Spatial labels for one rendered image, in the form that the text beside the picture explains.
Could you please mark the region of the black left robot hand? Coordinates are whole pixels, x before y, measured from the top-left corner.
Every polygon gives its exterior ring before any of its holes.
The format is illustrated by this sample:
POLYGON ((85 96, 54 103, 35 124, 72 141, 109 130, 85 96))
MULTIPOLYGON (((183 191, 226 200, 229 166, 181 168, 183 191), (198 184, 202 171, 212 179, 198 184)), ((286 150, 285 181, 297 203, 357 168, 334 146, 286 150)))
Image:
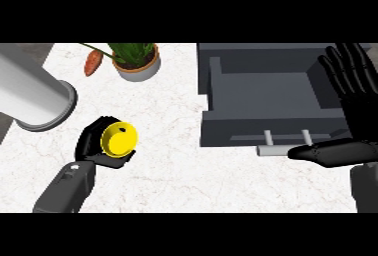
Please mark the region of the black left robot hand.
POLYGON ((75 146, 75 160, 93 161, 96 165, 119 169, 124 163, 130 161, 136 151, 131 151, 124 157, 109 157, 100 147, 100 137, 105 129, 111 124, 118 122, 112 116, 100 116, 97 120, 84 128, 77 146, 75 146))

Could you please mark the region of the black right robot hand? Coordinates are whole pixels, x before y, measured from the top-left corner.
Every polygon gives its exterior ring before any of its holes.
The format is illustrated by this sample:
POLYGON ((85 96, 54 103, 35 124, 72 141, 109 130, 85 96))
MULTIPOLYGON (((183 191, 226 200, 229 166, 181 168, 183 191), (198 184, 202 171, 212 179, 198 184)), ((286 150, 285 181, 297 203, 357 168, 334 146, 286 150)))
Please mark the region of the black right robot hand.
POLYGON ((326 168, 378 162, 378 71, 359 43, 328 46, 317 60, 336 92, 351 137, 292 148, 288 158, 326 168))

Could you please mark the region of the yellow cup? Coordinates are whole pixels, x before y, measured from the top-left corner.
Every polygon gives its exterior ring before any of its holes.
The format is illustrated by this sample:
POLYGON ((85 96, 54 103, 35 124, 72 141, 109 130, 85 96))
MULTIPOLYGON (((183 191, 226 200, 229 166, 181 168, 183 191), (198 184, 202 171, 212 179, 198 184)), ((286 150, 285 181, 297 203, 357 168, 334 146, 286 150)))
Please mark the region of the yellow cup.
POLYGON ((112 123, 100 136, 100 147, 111 158, 127 156, 136 148, 139 135, 134 126, 127 122, 112 123))

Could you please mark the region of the open dark grey drawer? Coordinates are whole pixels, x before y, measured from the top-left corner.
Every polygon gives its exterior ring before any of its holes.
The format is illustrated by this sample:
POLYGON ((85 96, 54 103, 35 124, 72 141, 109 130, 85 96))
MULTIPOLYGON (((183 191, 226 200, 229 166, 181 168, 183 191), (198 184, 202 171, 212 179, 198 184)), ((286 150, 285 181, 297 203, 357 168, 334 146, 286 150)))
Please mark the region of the open dark grey drawer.
POLYGON ((326 43, 199 43, 198 92, 204 147, 276 145, 347 138, 350 131, 317 57, 326 43))

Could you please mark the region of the large white cylinder appliance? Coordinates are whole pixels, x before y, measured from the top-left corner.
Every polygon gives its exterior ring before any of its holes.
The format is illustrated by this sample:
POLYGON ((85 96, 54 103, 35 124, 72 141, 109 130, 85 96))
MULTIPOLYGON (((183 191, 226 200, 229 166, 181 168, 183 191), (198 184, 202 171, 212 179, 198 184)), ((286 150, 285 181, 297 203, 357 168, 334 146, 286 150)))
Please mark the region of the large white cylinder appliance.
POLYGON ((72 85, 57 80, 15 43, 0 43, 0 112, 31 132, 53 129, 78 100, 72 85))

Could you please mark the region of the orange carrot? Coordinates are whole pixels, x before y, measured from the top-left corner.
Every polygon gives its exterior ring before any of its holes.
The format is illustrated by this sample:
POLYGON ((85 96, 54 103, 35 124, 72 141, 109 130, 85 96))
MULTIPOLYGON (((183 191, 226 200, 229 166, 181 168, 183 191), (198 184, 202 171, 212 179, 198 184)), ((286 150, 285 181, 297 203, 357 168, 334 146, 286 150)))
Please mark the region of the orange carrot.
POLYGON ((103 59, 103 54, 100 51, 93 50, 85 59, 85 64, 84 64, 84 74, 85 76, 90 76, 94 71, 97 70, 100 64, 102 64, 102 59, 103 59))

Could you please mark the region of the potted green plant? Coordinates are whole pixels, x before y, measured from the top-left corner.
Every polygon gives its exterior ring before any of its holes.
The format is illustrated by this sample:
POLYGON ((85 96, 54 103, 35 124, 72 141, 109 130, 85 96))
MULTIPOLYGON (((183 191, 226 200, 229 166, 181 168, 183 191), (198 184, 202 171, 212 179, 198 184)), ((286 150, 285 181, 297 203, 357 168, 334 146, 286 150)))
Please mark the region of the potted green plant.
POLYGON ((111 53, 87 43, 83 43, 83 46, 88 47, 91 51, 100 51, 103 57, 111 59, 124 80, 143 82, 156 74, 161 67, 161 57, 155 43, 109 43, 111 53))

